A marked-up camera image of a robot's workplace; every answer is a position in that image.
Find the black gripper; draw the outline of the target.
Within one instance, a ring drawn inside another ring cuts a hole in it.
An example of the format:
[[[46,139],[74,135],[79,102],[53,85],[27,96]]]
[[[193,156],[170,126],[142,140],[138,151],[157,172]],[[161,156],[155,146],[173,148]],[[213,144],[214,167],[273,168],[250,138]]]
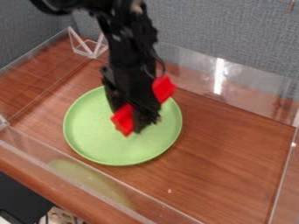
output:
[[[99,6],[95,17],[110,50],[109,66],[101,69],[109,105],[117,113],[134,102],[134,132],[141,134],[161,119],[153,92],[157,64],[165,67],[155,51],[158,30],[146,5]]]

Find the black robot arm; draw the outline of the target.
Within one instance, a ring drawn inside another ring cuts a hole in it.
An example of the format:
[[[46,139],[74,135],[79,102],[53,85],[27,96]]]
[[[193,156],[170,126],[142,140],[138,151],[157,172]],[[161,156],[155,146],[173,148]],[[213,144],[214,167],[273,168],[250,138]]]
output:
[[[134,108],[134,132],[159,121],[159,103],[153,90],[157,68],[165,61],[157,53],[158,30],[145,0],[30,0],[45,13],[70,15],[85,10],[98,20],[107,39],[109,65],[101,68],[107,101],[114,111]]]

